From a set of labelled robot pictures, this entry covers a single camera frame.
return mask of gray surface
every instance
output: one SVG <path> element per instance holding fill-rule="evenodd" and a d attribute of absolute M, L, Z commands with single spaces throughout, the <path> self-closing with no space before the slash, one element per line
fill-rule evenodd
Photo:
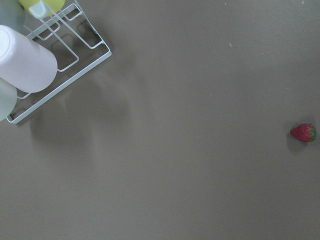
<path fill-rule="evenodd" d="M 320 238 L 319 1 L 80 3 L 113 55 L 0 123 L 0 239 Z"/>

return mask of metal rack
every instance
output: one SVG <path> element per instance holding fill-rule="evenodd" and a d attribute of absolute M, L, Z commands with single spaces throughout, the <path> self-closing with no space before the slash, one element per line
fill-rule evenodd
<path fill-rule="evenodd" d="M 45 5 L 47 9 L 54 13 L 54 11 L 46 4 Z M 76 11 L 77 13 L 73 15 L 72 17 L 68 17 L 68 15 L 71 12 Z M 88 25 L 90 26 L 91 30 L 93 33 L 97 36 L 99 39 L 98 43 L 94 45 L 90 45 L 80 34 L 71 27 L 70 23 L 74 21 L 78 17 L 84 17 L 85 20 L 87 21 Z M 38 99 L 36 102 L 33 102 L 31 106 L 28 106 L 27 108 L 24 108 L 22 111 L 19 113 L 11 113 L 6 119 L 9 123 L 12 124 L 17 124 L 21 120 L 23 120 L 25 117 L 27 117 L 29 114 L 31 114 L 33 111 L 38 109 L 41 105 L 43 105 L 45 102 L 47 102 L 49 99 L 53 98 L 56 94 L 61 92 L 63 89 L 65 89 L 67 86 L 72 84 L 75 80 L 79 79 L 81 76 L 83 76 L 85 73 L 96 67 L 98 64 L 102 63 L 104 60 L 109 58 L 111 56 L 111 50 L 106 44 L 106 42 L 102 39 L 102 37 L 99 35 L 99 33 L 96 31 L 96 29 L 93 27 L 93 25 L 90 23 L 88 20 L 86 14 L 80 7 L 79 3 L 77 0 L 74 0 L 73 3 L 68 5 L 65 9 L 60 10 L 57 13 L 54 13 L 52 16 L 49 17 L 49 20 L 45 21 L 43 19 L 39 19 L 42 23 L 42 25 L 35 30 L 31 30 L 29 27 L 24 26 L 25 29 L 29 31 L 29 34 L 27 35 L 27 38 L 34 40 L 34 39 L 39 39 L 40 41 L 47 41 L 51 37 L 56 38 L 74 57 L 74 60 L 69 63 L 67 66 L 64 66 L 62 69 L 57 69 L 58 73 L 63 73 L 66 70 L 72 70 L 72 68 L 75 68 L 77 63 L 80 60 L 80 57 L 76 52 L 72 49 L 72 47 L 67 44 L 63 38 L 61 38 L 58 35 L 58 31 L 61 29 L 61 26 L 65 26 L 66 29 L 74 35 L 76 38 L 78 38 L 83 44 L 85 48 L 88 48 L 90 51 L 95 51 L 97 47 L 99 46 L 105 46 L 106 47 L 106 52 L 95 58 L 93 61 L 91 61 L 89 64 L 86 64 L 84 67 L 81 67 L 81 69 L 77 69 L 75 72 L 72 73 L 71 76 L 68 75 L 67 80 L 63 81 L 61 84 L 58 86 L 55 86 L 54 88 L 50 89 L 49 92 L 46 92 L 44 96 L 42 96 L 40 99 Z M 44 33 L 49 33 L 47 36 L 43 37 L 42 35 Z M 22 96 L 18 96 L 17 98 L 17 103 L 18 102 L 23 102 L 26 101 L 30 96 L 34 95 L 35 93 L 28 93 L 28 92 L 22 92 Z"/>

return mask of red strawberry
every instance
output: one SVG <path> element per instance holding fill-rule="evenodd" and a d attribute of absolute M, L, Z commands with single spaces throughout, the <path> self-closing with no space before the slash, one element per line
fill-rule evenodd
<path fill-rule="evenodd" d="M 292 137 L 307 143 L 316 139 L 316 129 L 311 124 L 301 124 L 290 131 Z"/>

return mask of dish drying rack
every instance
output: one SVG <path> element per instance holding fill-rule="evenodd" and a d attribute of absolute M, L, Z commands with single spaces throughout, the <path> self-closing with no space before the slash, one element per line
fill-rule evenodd
<path fill-rule="evenodd" d="M 62 46 L 65 47 L 65 49 L 73 56 L 74 60 L 67 64 L 64 67 L 59 68 L 59 60 L 58 60 L 58 69 L 57 69 L 57 75 L 58 73 L 66 73 L 67 70 L 71 74 L 65 74 L 67 76 L 67 79 L 63 82 L 58 83 L 57 85 L 53 87 L 48 87 L 43 92 L 45 92 L 44 95 L 42 95 L 40 98 L 37 99 L 37 101 L 31 102 L 28 107 L 23 107 L 22 110 L 19 109 L 18 112 L 14 113 L 15 109 L 19 108 L 19 105 L 21 105 L 24 101 L 27 101 L 28 98 L 32 95 L 39 95 L 38 92 L 35 93 L 28 93 L 28 92 L 20 92 L 18 94 L 17 104 L 15 109 L 12 111 L 12 113 L 6 118 L 9 123 L 17 124 L 24 118 L 26 118 L 29 114 L 34 112 L 36 109 L 38 109 L 40 106 L 42 106 L 45 102 L 47 102 L 49 99 L 53 98 L 56 94 L 61 92 L 63 89 L 65 89 L 67 86 L 72 84 L 75 80 L 79 79 L 81 76 L 89 72 L 91 69 L 96 67 L 98 64 L 102 63 L 104 60 L 109 58 L 111 56 L 111 50 L 106 44 L 106 42 L 102 39 L 102 37 L 99 35 L 99 33 L 96 31 L 94 26 L 91 24 L 91 22 L 88 20 L 86 14 L 82 10 L 81 6 L 79 5 L 77 0 L 71 1 L 72 3 L 68 5 L 65 9 L 60 10 L 58 12 L 54 12 L 47 4 L 45 5 L 48 11 L 53 13 L 52 16 L 49 17 L 47 21 L 43 19 L 39 19 L 39 21 L 42 23 L 41 26 L 36 28 L 35 30 L 31 30 L 28 26 L 24 26 L 25 29 L 28 30 L 29 34 L 26 36 L 30 40 L 39 40 L 39 44 L 43 45 L 42 43 L 48 41 L 50 38 L 55 38 L 56 41 L 60 42 Z M 89 25 L 89 28 L 91 31 L 93 31 L 93 34 L 97 37 L 97 43 L 89 44 L 88 41 L 86 41 L 75 29 L 74 27 L 71 27 L 71 24 L 75 19 L 82 16 L 84 20 Z M 73 50 L 73 48 L 70 46 L 70 44 L 67 44 L 65 40 L 63 40 L 63 37 L 58 35 L 58 31 L 61 29 L 61 27 L 64 26 L 65 29 L 68 31 L 68 34 L 72 34 L 73 37 L 77 38 L 85 47 L 88 48 L 89 51 L 96 51 L 98 47 L 101 46 L 104 47 L 104 51 L 102 55 L 99 55 L 98 57 L 95 57 L 92 61 L 89 63 L 86 63 L 85 66 L 82 66 L 80 69 L 76 69 L 75 66 L 81 59 L 78 54 Z"/>

